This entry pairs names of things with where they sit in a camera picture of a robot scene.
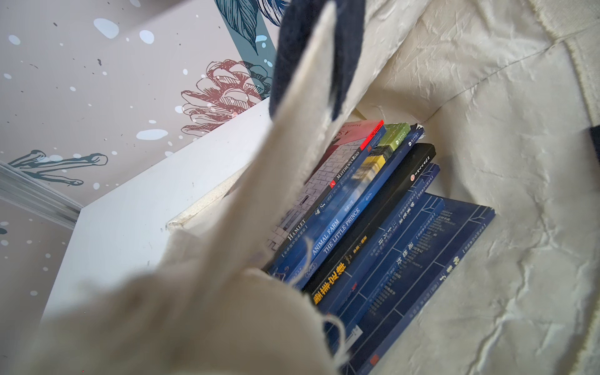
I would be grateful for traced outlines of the cream canvas tote bag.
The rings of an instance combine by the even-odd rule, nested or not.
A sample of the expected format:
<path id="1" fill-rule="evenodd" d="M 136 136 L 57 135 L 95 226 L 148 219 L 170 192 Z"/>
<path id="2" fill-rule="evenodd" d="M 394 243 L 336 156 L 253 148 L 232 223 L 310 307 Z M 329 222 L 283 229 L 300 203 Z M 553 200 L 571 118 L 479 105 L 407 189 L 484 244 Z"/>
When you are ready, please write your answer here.
<path id="1" fill-rule="evenodd" d="M 336 374 L 262 268 L 359 117 L 496 212 L 376 372 L 599 372 L 597 1 L 11 1 L 1 35 L 1 159 L 83 207 L 2 373 Z"/>

